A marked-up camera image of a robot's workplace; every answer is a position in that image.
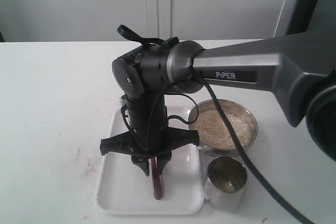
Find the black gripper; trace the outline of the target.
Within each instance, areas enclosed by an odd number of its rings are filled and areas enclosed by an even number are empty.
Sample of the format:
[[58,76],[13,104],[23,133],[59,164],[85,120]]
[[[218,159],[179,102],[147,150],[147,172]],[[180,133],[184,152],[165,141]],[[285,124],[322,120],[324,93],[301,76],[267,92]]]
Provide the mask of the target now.
[[156,157],[158,173],[162,174],[165,165],[171,160],[171,151],[182,146],[198,145],[198,132],[195,130],[163,127],[149,132],[143,131],[137,138],[132,131],[102,139],[100,153],[105,156],[110,152],[131,156],[133,165],[140,168],[146,177],[150,175],[149,159]]

